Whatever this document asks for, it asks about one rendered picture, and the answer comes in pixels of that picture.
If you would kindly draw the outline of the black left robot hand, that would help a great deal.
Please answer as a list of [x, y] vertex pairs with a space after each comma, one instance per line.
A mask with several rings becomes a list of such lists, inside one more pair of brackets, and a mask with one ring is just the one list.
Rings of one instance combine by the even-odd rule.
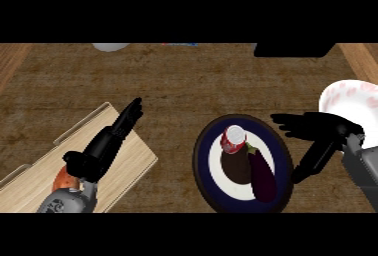
[[142, 115], [142, 98], [138, 97], [127, 105], [113, 125], [105, 126], [96, 134], [84, 151], [65, 153], [64, 161], [70, 175], [92, 183], [102, 179]]

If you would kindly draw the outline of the red and white can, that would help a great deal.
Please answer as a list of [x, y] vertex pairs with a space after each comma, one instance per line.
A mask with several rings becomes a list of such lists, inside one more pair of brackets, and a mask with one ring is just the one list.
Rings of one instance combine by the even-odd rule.
[[220, 146], [223, 151], [228, 154], [235, 154], [244, 147], [245, 142], [247, 142], [247, 133], [242, 127], [238, 125], [228, 126], [222, 135], [222, 140], [220, 140]]

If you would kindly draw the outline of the dark blue rimmed plate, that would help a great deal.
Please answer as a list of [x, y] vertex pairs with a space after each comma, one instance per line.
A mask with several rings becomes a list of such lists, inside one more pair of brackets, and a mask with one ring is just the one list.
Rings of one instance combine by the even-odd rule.
[[[278, 193], [269, 203], [256, 199], [251, 184], [235, 183], [223, 171], [220, 140], [231, 125], [245, 130], [247, 142], [260, 149], [275, 175]], [[293, 160], [281, 136], [259, 118], [231, 114], [210, 122], [197, 139], [192, 168], [203, 197], [217, 212], [276, 213], [284, 210], [293, 193]]]

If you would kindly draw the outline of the pale wooden tray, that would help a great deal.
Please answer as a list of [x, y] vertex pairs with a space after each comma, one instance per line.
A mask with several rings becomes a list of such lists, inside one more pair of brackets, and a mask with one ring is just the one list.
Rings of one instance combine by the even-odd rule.
[[138, 135], [142, 100], [110, 103], [55, 140], [49, 153], [0, 180], [0, 213], [107, 213], [158, 161]]

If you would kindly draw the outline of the white bowl with pink pattern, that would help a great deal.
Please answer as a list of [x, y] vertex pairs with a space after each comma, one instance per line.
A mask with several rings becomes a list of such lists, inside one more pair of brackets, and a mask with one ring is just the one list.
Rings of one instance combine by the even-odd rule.
[[378, 146], [378, 85], [340, 80], [322, 91], [319, 111], [335, 114], [364, 127], [364, 148]]

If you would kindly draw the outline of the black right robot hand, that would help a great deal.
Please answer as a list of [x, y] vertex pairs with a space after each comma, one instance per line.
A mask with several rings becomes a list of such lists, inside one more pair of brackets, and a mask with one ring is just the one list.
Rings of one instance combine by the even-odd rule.
[[291, 176], [293, 183], [299, 184], [307, 177], [321, 173], [334, 153], [347, 145], [352, 135], [358, 138], [358, 144], [364, 144], [365, 130], [359, 124], [331, 113], [276, 113], [271, 117], [288, 138], [313, 142]]

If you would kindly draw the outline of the orange vegetable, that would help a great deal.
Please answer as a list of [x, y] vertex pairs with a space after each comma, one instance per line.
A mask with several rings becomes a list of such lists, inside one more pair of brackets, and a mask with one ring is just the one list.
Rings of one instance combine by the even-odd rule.
[[80, 180], [77, 177], [68, 174], [67, 167], [62, 167], [56, 175], [52, 191], [56, 191], [61, 188], [80, 188]]

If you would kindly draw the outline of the black appliance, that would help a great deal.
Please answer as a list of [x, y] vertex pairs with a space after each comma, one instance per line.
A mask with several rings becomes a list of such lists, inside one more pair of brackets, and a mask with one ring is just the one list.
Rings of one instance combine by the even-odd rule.
[[334, 47], [334, 43], [259, 43], [254, 56], [262, 58], [321, 58]]

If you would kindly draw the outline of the purple eggplant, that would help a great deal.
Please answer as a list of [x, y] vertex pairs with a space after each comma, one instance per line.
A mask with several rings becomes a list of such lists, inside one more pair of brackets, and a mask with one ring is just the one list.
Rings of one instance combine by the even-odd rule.
[[247, 145], [248, 147], [248, 162], [251, 167], [251, 187], [256, 199], [269, 203], [276, 198], [278, 188], [275, 175], [271, 170], [271, 166], [266, 162], [260, 150]]

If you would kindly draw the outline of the pale grey round object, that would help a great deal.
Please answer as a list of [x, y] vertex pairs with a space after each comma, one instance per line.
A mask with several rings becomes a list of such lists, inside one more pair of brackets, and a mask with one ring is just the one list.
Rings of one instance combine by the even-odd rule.
[[93, 47], [102, 52], [114, 52], [129, 46], [129, 43], [95, 43]]

